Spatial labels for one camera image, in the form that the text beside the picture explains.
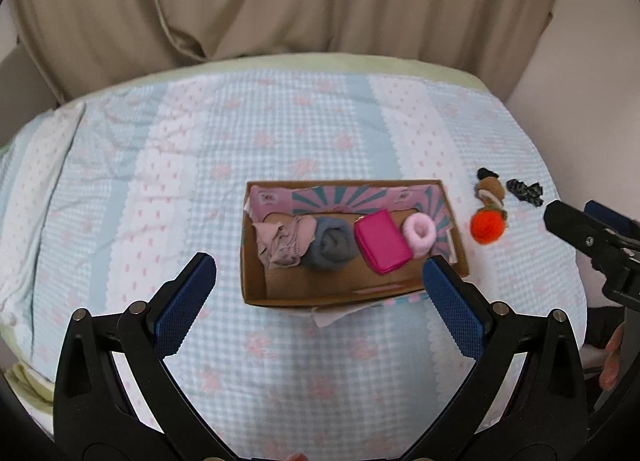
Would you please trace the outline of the person's right hand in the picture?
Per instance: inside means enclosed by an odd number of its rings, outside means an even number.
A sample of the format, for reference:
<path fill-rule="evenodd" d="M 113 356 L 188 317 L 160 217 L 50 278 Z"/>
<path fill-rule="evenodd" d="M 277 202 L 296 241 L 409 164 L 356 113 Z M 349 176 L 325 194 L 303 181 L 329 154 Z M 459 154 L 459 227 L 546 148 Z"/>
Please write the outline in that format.
<path fill-rule="evenodd" d="M 625 324 L 621 323 L 614 333 L 608 344 L 605 346 L 606 358 L 603 364 L 602 372 L 599 377 L 600 388 L 605 392 L 615 389 L 618 374 L 620 373 L 620 348 L 622 347 L 624 338 Z"/>

